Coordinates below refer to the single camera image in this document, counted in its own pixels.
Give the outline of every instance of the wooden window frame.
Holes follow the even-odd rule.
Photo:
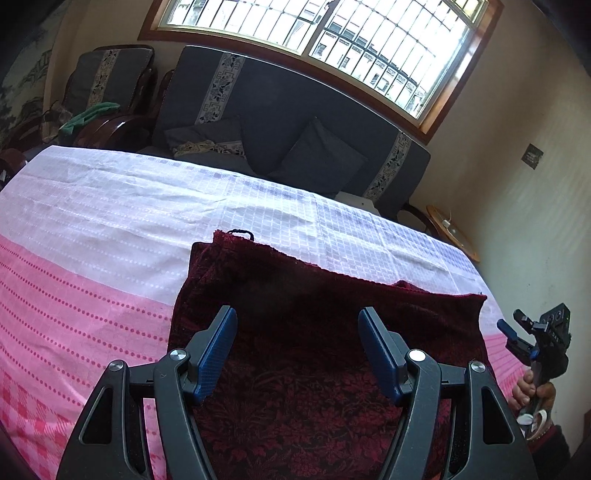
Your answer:
[[[410,116],[391,107],[390,101],[375,90],[365,87],[358,80],[346,74],[328,71],[323,67],[322,62],[311,57],[304,60],[297,53],[292,53],[281,47],[233,34],[175,30],[173,28],[170,30],[159,29],[158,26],[168,3],[169,0],[152,0],[152,5],[139,31],[138,41],[171,41],[218,48],[286,67],[350,96],[425,145],[432,139],[470,78],[491,39],[504,7],[501,0],[489,0],[488,8],[482,15],[477,29],[474,30],[474,35],[469,40],[463,57],[457,59],[454,70],[445,85],[439,90],[429,111],[422,116],[420,123],[416,124],[410,119]]]

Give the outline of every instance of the white bedsheet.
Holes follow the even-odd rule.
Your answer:
[[[249,230],[354,277],[484,293],[480,331],[505,393],[522,370],[496,328],[497,303],[463,253],[312,193],[174,160],[50,147],[4,188],[0,206],[0,419],[41,480],[55,478],[104,366],[165,354],[191,245],[217,229]],[[163,480],[153,403],[145,413]]]
[[[3,192],[0,234],[49,261],[172,305],[190,248],[216,229],[331,271],[433,292],[483,293],[484,335],[502,317],[455,247],[316,194],[174,160],[50,147]]]

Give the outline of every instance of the round wooden side table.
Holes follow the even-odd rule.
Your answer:
[[[462,232],[454,222],[449,220],[448,215],[435,207],[435,205],[427,205],[427,213],[437,226],[437,230],[439,230],[443,238],[446,238],[449,243],[462,250],[470,260],[480,263],[478,252],[476,252],[474,246],[470,240],[468,240],[468,237],[464,232]]]

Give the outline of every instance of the wall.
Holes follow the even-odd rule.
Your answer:
[[[77,58],[98,46],[137,43],[151,0],[73,0],[79,15],[56,62],[61,98]],[[530,0],[504,0],[497,29],[428,145],[431,163],[412,202],[451,209],[481,257],[480,271],[506,317],[536,317],[565,302],[572,312],[568,373],[557,379],[554,416],[571,448],[591,408],[591,311],[586,240],[591,200],[591,79]],[[162,75],[181,44],[153,42]],[[529,143],[545,153],[536,171],[519,159]]]

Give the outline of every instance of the red patterned towel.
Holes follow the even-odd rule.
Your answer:
[[[428,293],[323,270],[217,231],[194,244],[168,347],[187,344],[221,305],[238,334],[215,389],[194,415],[219,480],[371,479],[400,410],[380,392],[357,333],[373,306],[410,348],[442,363],[488,364],[478,328],[486,297]],[[440,405],[426,478],[443,465],[449,403]]]

